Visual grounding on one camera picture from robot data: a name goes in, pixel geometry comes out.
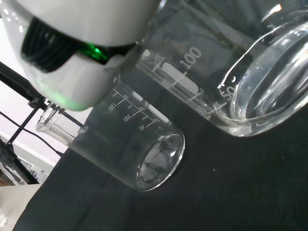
green light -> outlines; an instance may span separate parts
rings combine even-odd
[[[48,96],[48,98],[53,101],[55,104],[59,105],[60,107],[63,107],[65,109],[69,109],[72,111],[84,111],[88,108],[88,106],[83,105],[79,102],[70,100],[69,98],[65,97],[63,94],[56,92],[52,89],[50,89],[47,86],[42,85],[44,92]]]
[[[107,56],[93,44],[86,44],[81,51],[99,62],[108,60]]]

white robot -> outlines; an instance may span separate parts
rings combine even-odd
[[[26,77],[65,109],[97,105],[138,53],[160,0],[0,0]]]

small glass beaker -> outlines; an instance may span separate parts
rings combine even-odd
[[[37,130],[134,189],[147,191],[160,186],[182,159],[183,133],[121,82],[90,113],[66,113],[50,104]]]
[[[308,101],[308,4],[169,0],[137,67],[218,128],[252,136]]]

black cloth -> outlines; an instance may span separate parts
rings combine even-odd
[[[308,230],[307,107],[262,135],[237,138],[152,80],[136,83],[185,134],[174,175],[138,192],[69,150],[15,231]]]

printed number 50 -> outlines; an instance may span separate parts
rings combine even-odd
[[[235,88],[227,87],[226,92],[221,89],[219,89],[219,92],[223,98],[225,98],[227,101],[230,101],[235,93]]]

